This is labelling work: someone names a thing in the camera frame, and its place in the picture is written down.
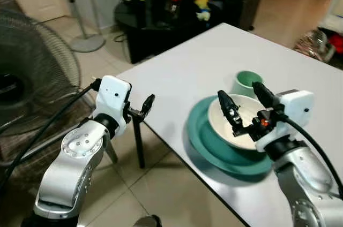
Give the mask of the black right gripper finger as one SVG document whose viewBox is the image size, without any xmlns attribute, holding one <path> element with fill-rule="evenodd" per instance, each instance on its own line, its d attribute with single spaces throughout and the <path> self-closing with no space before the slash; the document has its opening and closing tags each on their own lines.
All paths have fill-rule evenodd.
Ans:
<svg viewBox="0 0 343 227">
<path fill-rule="evenodd" d="M 252 83 L 252 88 L 257 100 L 259 100 L 266 109 L 274 107 L 275 95 L 269 88 L 265 87 L 264 83 L 255 81 Z"/>
<path fill-rule="evenodd" d="M 220 102 L 220 109 L 223 116 L 229 122 L 233 131 L 240 131 L 243 127 L 242 117 L 238 112 L 238 105 L 235 104 L 234 100 L 224 90 L 217 92 L 218 100 Z"/>
</svg>

